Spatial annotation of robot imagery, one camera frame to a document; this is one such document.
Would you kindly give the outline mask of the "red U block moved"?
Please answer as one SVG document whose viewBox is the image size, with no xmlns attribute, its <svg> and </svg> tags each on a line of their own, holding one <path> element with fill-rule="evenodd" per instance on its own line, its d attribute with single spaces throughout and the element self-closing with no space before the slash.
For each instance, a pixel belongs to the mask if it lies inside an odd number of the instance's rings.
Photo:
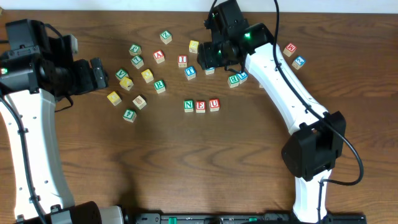
<svg viewBox="0 0 398 224">
<path fill-rule="evenodd" d="M 209 100 L 209 108 L 210 108 L 211 112 L 219 111 L 220 110 L 220 101 L 219 101 L 219 99 L 218 98 L 210 99 Z"/>
</svg>

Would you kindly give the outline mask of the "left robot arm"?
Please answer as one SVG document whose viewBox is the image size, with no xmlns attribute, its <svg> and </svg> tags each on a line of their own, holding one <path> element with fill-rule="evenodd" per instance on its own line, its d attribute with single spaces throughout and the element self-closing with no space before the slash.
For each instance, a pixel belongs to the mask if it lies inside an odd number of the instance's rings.
<svg viewBox="0 0 398 224">
<path fill-rule="evenodd" d="M 16 178 L 16 223 L 123 223 L 119 206 L 77 205 L 63 174 L 55 132 L 56 103 L 108 86 L 101 60 L 74 60 L 73 35 L 47 35 L 49 24 L 6 24 L 1 55 L 1 116 Z"/>
</svg>

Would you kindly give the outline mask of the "red E block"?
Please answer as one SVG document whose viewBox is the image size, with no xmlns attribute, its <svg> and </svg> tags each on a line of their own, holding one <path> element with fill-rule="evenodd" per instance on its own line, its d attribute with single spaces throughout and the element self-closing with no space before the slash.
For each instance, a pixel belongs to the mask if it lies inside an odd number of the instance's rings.
<svg viewBox="0 0 398 224">
<path fill-rule="evenodd" d="M 205 113 L 206 112 L 206 102 L 205 101 L 197 101 L 195 103 L 195 111 L 197 113 Z"/>
</svg>

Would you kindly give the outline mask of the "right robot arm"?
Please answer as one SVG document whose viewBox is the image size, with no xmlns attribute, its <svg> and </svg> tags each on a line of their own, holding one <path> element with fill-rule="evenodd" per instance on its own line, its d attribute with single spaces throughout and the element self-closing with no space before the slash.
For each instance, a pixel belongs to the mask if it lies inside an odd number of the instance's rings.
<svg viewBox="0 0 398 224">
<path fill-rule="evenodd" d="M 330 114 L 312 98 L 284 60 L 275 36 L 262 23 L 249 25 L 236 1 L 214 2 L 204 25 L 212 40 L 199 45 L 198 63 L 202 69 L 225 70 L 240 64 L 263 86 L 290 134 L 282 158 L 295 177 L 293 213 L 302 223 L 322 221 L 326 187 L 319 183 L 329 178 L 343 141 L 321 120 L 344 133 L 343 115 Z"/>
</svg>

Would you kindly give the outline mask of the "green N block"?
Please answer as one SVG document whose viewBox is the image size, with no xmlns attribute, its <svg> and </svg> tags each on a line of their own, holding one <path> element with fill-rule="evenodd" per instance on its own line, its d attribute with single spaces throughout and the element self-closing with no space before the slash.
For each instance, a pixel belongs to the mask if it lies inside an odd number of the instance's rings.
<svg viewBox="0 0 398 224">
<path fill-rule="evenodd" d="M 194 101 L 193 100 L 185 100 L 183 102 L 184 112 L 194 112 Z"/>
</svg>

